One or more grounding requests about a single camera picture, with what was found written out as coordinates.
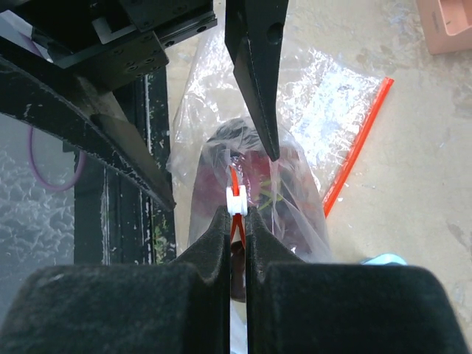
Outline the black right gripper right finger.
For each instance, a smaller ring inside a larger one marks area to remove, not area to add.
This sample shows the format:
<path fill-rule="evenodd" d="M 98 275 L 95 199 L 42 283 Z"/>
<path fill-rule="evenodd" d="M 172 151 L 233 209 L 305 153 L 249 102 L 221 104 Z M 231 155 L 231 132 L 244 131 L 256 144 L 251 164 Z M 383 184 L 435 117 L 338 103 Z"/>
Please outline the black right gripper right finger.
<path fill-rule="evenodd" d="M 306 263 L 246 216 L 250 353 L 467 353 L 448 296 L 409 265 Z"/>

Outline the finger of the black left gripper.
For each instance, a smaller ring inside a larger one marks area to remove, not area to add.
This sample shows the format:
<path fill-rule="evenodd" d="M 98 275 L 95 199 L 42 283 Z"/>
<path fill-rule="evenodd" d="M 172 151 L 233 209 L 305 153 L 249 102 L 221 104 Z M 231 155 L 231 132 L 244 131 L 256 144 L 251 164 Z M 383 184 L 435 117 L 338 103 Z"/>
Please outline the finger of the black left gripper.
<path fill-rule="evenodd" d="M 269 158 L 280 157 L 277 85 L 286 0 L 226 2 L 225 44 L 233 74 Z"/>

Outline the clear zip top bag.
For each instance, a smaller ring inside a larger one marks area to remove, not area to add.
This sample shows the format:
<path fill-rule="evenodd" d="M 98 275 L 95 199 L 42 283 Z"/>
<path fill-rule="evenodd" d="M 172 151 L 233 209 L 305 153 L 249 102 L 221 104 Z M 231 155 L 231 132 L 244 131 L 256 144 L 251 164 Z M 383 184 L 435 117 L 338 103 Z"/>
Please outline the clear zip top bag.
<path fill-rule="evenodd" d="M 285 37 L 277 91 L 279 132 L 290 133 L 304 150 L 325 212 L 336 202 L 393 83 Z M 197 47 L 173 120 L 170 172 L 190 183 L 208 138 L 223 123 L 248 114 L 223 30 L 214 29 Z"/>
<path fill-rule="evenodd" d="M 185 353 L 326 353 L 316 265 L 332 259 L 319 191 L 291 136 L 272 162 L 246 119 L 204 143 L 171 291 Z"/>

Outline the light blue plastic basket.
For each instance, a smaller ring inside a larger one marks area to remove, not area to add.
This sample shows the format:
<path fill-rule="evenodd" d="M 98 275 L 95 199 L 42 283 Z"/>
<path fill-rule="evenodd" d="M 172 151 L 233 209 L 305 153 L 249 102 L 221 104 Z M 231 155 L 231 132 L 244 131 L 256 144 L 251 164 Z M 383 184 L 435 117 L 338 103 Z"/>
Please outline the light blue plastic basket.
<path fill-rule="evenodd" d="M 397 254 L 385 253 L 376 257 L 365 259 L 361 261 L 362 265 L 367 266 L 407 266 L 408 263 Z"/>

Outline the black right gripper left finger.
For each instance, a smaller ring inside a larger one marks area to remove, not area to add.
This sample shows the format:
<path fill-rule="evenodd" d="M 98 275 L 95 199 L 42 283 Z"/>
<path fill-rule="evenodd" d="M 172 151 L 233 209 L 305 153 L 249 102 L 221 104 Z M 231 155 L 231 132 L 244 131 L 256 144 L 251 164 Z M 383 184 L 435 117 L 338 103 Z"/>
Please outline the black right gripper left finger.
<path fill-rule="evenodd" d="M 3 353 L 228 353 L 230 217 L 161 265 L 42 268 L 1 326 Z"/>

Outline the dark red grape bunch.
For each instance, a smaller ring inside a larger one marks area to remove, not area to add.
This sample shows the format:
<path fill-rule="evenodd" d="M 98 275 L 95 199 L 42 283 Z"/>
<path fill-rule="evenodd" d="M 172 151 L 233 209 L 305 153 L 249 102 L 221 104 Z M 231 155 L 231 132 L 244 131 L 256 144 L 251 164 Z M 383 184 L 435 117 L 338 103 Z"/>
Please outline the dark red grape bunch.
<path fill-rule="evenodd" d="M 332 260 L 322 199 L 302 148 L 285 131 L 280 158 L 273 162 L 248 118 L 225 122 L 202 148 L 192 191 L 190 243 L 225 204 L 231 169 L 246 187 L 248 205 L 289 251 L 309 263 Z"/>

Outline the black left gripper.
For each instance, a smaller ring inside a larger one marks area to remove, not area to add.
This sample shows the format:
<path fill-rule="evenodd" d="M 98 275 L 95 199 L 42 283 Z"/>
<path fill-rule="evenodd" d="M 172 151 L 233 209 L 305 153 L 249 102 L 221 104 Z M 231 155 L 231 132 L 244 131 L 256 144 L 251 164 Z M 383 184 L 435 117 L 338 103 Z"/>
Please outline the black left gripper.
<path fill-rule="evenodd" d="M 216 26 L 212 1 L 2 1 L 1 18 L 49 62 L 113 91 L 169 63 L 165 50 Z M 1 112 L 112 168 L 166 210 L 169 183 L 129 123 L 80 107 L 75 77 L 1 58 Z"/>

